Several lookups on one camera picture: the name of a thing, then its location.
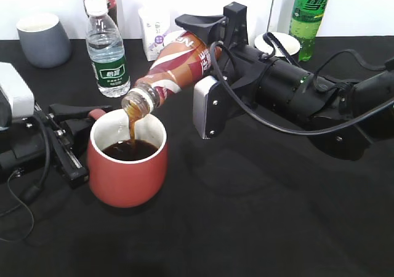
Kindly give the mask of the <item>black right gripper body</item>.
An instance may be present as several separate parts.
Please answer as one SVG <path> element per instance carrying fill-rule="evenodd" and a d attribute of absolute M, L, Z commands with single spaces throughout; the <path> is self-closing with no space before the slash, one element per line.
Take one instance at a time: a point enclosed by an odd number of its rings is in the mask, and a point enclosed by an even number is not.
<path fill-rule="evenodd" d="M 262 60 L 262 53 L 247 44 L 246 10 L 237 2 L 223 9 L 227 24 L 221 35 L 234 56 L 234 83 L 226 89 L 216 79 L 218 83 L 210 89 L 206 132 L 213 138 L 223 131 L 228 119 L 247 113 L 284 134 L 311 137 L 330 133 L 329 128 L 312 128 L 309 118 L 324 107 L 327 97 L 310 90 L 301 93 L 309 73 L 276 57 Z M 253 110 L 257 105 L 277 109 L 285 119 L 306 130 L 286 129 L 264 121 Z"/>

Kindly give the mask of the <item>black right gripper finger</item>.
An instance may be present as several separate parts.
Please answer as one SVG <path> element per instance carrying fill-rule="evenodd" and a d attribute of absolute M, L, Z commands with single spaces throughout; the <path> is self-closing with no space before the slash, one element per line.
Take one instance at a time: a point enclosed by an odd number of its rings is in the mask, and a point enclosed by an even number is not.
<path fill-rule="evenodd" d="M 185 31 L 193 33 L 204 43 L 213 43 L 222 39 L 222 28 L 227 24 L 224 15 L 200 16 L 183 14 L 175 18 L 175 24 Z"/>
<path fill-rule="evenodd" d="M 223 79 L 232 85 L 234 83 L 234 56 L 223 44 L 211 44 L 209 53 L 212 57 L 211 66 L 217 78 Z"/>

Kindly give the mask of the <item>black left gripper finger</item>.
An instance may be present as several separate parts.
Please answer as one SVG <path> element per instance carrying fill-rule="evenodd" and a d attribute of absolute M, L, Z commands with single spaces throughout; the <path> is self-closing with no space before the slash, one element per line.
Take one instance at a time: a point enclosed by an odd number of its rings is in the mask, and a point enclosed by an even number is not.
<path fill-rule="evenodd" d="M 66 136 L 74 154 L 83 154 L 87 148 L 90 130 L 94 124 L 91 118 L 69 119 L 63 122 Z"/>
<path fill-rule="evenodd" d="M 111 105 L 104 106 L 71 106 L 55 103 L 49 106 L 48 115 L 56 122 L 66 121 L 69 119 L 84 119 L 95 109 L 101 109 L 109 112 L 113 109 Z"/>

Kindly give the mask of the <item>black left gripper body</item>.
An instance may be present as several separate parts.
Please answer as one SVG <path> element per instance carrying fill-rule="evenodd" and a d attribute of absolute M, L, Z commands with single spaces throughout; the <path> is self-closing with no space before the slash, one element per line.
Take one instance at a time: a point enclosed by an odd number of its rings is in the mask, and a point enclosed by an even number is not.
<path fill-rule="evenodd" d="M 39 105 L 34 106 L 47 130 L 49 140 L 50 164 L 70 184 L 77 188 L 86 183 L 89 171 L 79 161 L 81 154 L 72 152 L 71 143 L 63 128 L 63 121 L 54 121 Z M 10 129 L 1 132 L 1 183 L 12 171 L 20 169 L 24 174 L 44 166 L 46 154 L 44 137 L 39 125 L 32 118 L 13 123 Z"/>

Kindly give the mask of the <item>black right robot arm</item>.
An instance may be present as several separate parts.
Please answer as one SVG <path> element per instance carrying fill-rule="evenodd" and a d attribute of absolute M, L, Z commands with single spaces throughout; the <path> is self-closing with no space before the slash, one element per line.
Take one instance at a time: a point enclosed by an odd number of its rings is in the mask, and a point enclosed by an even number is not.
<path fill-rule="evenodd" d="M 352 56 L 374 76 L 338 80 L 307 71 L 287 53 L 278 58 L 247 41 L 246 6 L 233 2 L 222 15 L 184 14 L 177 26 L 222 54 L 193 90 L 193 122 L 203 139 L 248 114 L 275 131 L 307 137 L 320 151 L 356 161 L 373 143 L 393 138 L 393 61 L 381 66 Z"/>

